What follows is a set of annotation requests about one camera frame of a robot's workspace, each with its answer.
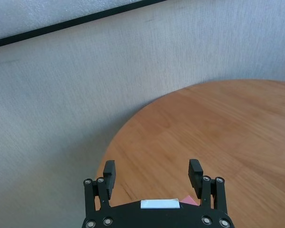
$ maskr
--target white label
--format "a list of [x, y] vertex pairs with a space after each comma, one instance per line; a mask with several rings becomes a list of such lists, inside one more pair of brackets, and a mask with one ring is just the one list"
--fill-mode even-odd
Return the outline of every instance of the white label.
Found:
[[141, 200], [141, 209], [167, 209], [167, 208], [180, 208], [178, 199], [146, 199]]

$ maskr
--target round wooden table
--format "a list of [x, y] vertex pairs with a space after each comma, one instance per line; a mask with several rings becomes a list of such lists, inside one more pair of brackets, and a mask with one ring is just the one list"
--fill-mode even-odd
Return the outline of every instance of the round wooden table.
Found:
[[237, 228], [285, 228], [285, 82], [219, 81], [170, 93], [140, 110], [110, 143], [111, 206], [191, 195], [189, 159], [225, 180]]

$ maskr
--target white wall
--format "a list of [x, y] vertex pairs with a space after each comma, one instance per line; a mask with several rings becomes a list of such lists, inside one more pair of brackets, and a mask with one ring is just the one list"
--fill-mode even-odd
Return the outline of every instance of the white wall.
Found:
[[227, 78], [285, 80], [285, 0], [169, 0], [0, 47], [0, 227], [80, 227], [125, 121]]

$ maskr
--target screw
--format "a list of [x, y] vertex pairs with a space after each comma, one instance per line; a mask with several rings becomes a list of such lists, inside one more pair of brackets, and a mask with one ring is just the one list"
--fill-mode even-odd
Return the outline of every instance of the screw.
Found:
[[225, 227], [225, 228], [229, 228], [229, 227], [230, 227], [230, 224], [229, 224], [229, 222], [228, 222], [227, 220], [221, 219], [221, 220], [219, 221], [219, 223], [220, 223], [220, 225], [221, 225], [222, 227]]
[[201, 220], [202, 220], [202, 222], [204, 223], [204, 224], [206, 224], [206, 225], [211, 225], [211, 219], [210, 218], [208, 218], [208, 217], [202, 217], [201, 218]]
[[204, 176], [203, 179], [204, 179], [205, 181], [209, 181], [209, 180], [210, 180], [210, 178], [209, 178], [209, 177], [206, 177], [206, 176]]
[[112, 222], [113, 222], [113, 220], [112, 220], [111, 218], [106, 218], [106, 219], [104, 220], [104, 225], [105, 225], [105, 226], [109, 226], [109, 225], [112, 224]]
[[88, 221], [87, 223], [86, 223], [86, 228], [93, 228], [93, 227], [95, 227], [95, 225], [96, 225], [96, 222], [94, 222], [94, 221]]
[[224, 180], [218, 177], [218, 178], [217, 178], [217, 182], [222, 183], [222, 182], [224, 182]]

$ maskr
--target black frame edge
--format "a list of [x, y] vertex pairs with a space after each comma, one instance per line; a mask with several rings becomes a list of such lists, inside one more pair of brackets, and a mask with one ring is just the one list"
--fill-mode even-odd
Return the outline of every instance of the black frame edge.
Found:
[[19, 42], [22, 40], [26, 40], [29, 38], [45, 35], [47, 33], [66, 29], [66, 28], [69, 28], [72, 26], [84, 24], [84, 23], [87, 23], [87, 22], [90, 22], [93, 20], [98, 20], [101, 18], [105, 18], [105, 17], [115, 15], [115, 14], [127, 12], [127, 11], [134, 10], [134, 9], [138, 9], [138, 8], [141, 8], [144, 6], [149, 6], [149, 5], [159, 3], [159, 2], [163, 2], [163, 1], [166, 1], [166, 0], [141, 0], [141, 1], [137, 1], [137, 2], [127, 4], [127, 5], [123, 5], [123, 6], [115, 7], [112, 9], [107, 9], [107, 10], [104, 10], [101, 12], [82, 16], [79, 18], [63, 21], [63, 22], [60, 22], [60, 23], [57, 23], [54, 25], [49, 25], [49, 26], [45, 26], [45, 27], [38, 28], [35, 30], [19, 33], [19, 34], [13, 35], [13, 36], [0, 38], [0, 47], [7, 45], [7, 44], [12, 44], [12, 43], [16, 43], [16, 42]]

